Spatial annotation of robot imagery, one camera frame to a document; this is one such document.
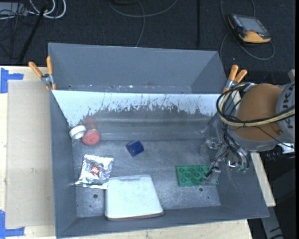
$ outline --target handheld device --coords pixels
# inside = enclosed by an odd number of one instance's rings
[[[237,37],[244,43],[267,43],[271,35],[259,19],[232,13],[228,16],[229,25]]]

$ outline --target blue cube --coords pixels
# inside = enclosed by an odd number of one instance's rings
[[[144,151],[144,147],[139,140],[134,140],[126,144],[126,148],[132,156],[135,156]]]

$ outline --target red label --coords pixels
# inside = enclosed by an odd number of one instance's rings
[[[92,165],[91,167],[91,174],[94,174],[94,175],[99,175],[100,173],[100,167],[99,166],[95,166],[95,165]]]

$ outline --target bin floor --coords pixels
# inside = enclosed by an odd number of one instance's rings
[[[111,177],[149,174],[164,210],[219,206],[217,187],[191,185],[180,187],[176,166],[209,165],[208,154],[199,154],[201,139],[141,141],[144,151],[131,156],[126,149],[128,141],[103,140],[93,146],[74,140],[74,180],[81,172],[85,154],[113,156]],[[103,216],[105,190],[76,187],[77,214],[79,217]]]

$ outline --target green lego plate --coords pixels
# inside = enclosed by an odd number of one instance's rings
[[[180,186],[204,185],[202,178],[206,178],[209,165],[178,165],[176,166],[178,184]]]

